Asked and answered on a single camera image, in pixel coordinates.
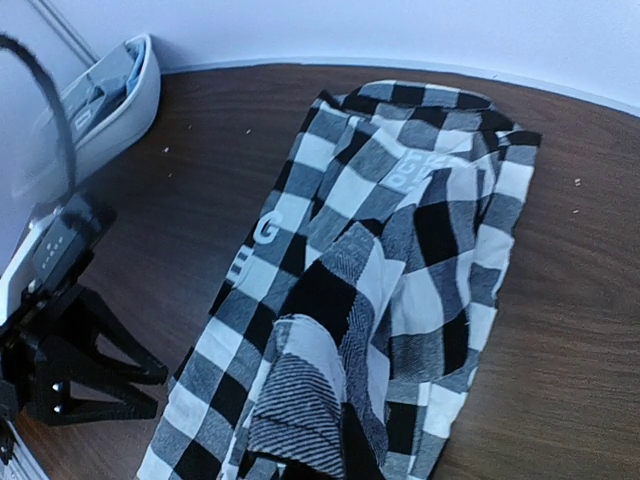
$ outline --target black and white plaid fabric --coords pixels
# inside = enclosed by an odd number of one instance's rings
[[[176,373],[139,478],[279,478],[283,467],[249,446],[294,458],[273,450],[260,421],[268,408],[286,408],[269,392],[293,368],[280,365],[289,340],[304,338],[292,337],[292,327],[323,326],[321,311],[304,311],[311,300],[294,302],[312,264],[367,279],[346,282],[362,300],[353,338],[317,336],[333,339],[338,355],[355,352],[336,397],[343,411],[327,413],[360,430],[385,478],[427,478],[486,344],[539,144],[539,134],[470,92],[382,81],[344,96],[322,93]],[[362,245],[379,243],[366,257],[378,252],[370,262],[378,275],[368,261],[331,260],[356,233],[371,235]],[[276,322],[280,313],[291,315]],[[336,476],[352,468],[322,465]]]

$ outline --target gray label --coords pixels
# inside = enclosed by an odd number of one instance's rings
[[[407,194],[424,180],[430,172],[439,168],[469,165],[465,160],[442,153],[407,149],[380,185]]]

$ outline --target white wall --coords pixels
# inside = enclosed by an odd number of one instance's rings
[[[24,0],[0,1],[0,31],[18,38],[36,54],[59,88],[84,70],[64,43]],[[0,274],[6,267],[31,206],[16,204],[11,183],[17,162],[42,150],[30,130],[45,100],[22,63],[0,51]]]
[[[54,1],[100,54],[154,34],[166,70],[285,58],[426,66],[640,114],[636,0]]]

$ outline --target plaid pajama pants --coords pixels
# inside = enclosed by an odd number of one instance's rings
[[[354,221],[385,221],[427,174],[435,179],[472,165],[479,173],[474,193],[452,197],[444,178],[432,190],[429,215],[449,222],[453,236],[430,232],[433,248],[423,251],[431,253],[415,259],[428,268],[390,305],[399,309],[392,318],[408,320],[390,325],[388,348],[397,354],[382,472],[427,478],[486,344],[540,139],[470,92],[395,81],[343,96],[323,92],[175,375],[139,478],[279,478],[273,461],[248,461],[246,450],[276,356],[273,323],[287,294]],[[461,247],[456,219],[469,202],[475,238]]]

